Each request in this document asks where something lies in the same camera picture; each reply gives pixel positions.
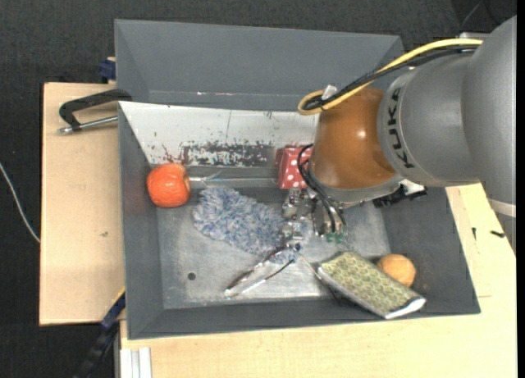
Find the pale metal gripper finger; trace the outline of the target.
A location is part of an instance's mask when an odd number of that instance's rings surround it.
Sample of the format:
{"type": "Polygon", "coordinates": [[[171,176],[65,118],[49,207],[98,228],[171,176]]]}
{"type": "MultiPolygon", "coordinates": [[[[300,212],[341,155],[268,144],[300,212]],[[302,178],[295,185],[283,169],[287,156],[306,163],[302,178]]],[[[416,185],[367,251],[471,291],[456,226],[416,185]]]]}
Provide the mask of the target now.
{"type": "Polygon", "coordinates": [[[246,294],[278,276],[296,261],[296,249],[289,245],[275,248],[248,271],[234,279],[225,294],[246,294]]]}
{"type": "Polygon", "coordinates": [[[259,263],[255,268],[243,273],[229,284],[229,297],[236,298],[256,289],[258,286],[265,284],[273,277],[282,273],[283,270],[293,263],[294,260],[285,261],[284,263],[259,263]]]}

